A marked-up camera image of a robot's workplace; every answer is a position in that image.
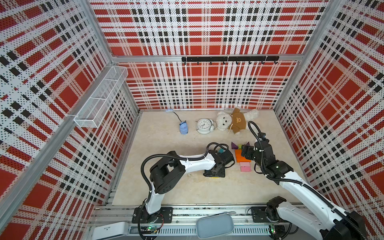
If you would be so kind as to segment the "pink block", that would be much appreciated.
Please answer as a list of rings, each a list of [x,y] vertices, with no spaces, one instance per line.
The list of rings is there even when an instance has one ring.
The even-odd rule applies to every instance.
[[[241,166],[241,172],[251,172],[252,169],[249,166]]]
[[[249,162],[240,162],[241,168],[250,168],[251,165]]]

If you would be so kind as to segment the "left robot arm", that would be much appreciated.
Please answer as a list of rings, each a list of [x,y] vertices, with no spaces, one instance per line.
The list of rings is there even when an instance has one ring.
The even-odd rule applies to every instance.
[[[224,178],[225,169],[236,163],[227,144],[209,143],[205,153],[178,155],[175,151],[147,157],[141,164],[141,175],[149,187],[148,197],[134,211],[132,223],[171,223],[172,207],[162,207],[165,195],[183,176],[203,172],[204,177]]]

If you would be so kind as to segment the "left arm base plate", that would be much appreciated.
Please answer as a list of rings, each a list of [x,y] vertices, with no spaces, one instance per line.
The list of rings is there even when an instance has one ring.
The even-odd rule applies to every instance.
[[[172,222],[173,218],[173,208],[172,207],[162,207],[160,210],[154,214],[149,214],[146,210],[146,207],[135,208],[134,214],[132,217],[132,223],[137,224],[169,224]]]

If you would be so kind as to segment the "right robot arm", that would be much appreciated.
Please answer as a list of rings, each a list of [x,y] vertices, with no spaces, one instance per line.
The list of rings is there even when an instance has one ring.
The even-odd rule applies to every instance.
[[[368,238],[365,220],[360,214],[355,211],[348,212],[321,195],[291,166],[276,159],[269,140],[256,123],[250,121],[248,127],[256,142],[252,147],[243,146],[242,156],[254,161],[268,180],[289,191],[311,211],[308,214],[284,198],[275,197],[267,203],[266,212],[270,221],[288,221],[317,240]]]

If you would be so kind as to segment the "orange rectangular block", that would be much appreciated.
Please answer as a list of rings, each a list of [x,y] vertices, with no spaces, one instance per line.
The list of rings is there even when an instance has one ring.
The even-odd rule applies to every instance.
[[[236,153],[235,153],[235,156],[236,156],[236,159],[238,159],[238,158],[245,158],[245,157],[242,157],[241,154],[236,154]]]

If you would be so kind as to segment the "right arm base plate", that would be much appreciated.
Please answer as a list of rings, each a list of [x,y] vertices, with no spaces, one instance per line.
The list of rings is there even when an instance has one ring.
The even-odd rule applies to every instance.
[[[247,211],[247,214],[250,214],[252,217],[252,220],[254,223],[287,223],[288,221],[285,220],[277,220],[277,221],[270,221],[270,219],[267,217],[267,213],[265,211],[266,207],[250,207]]]

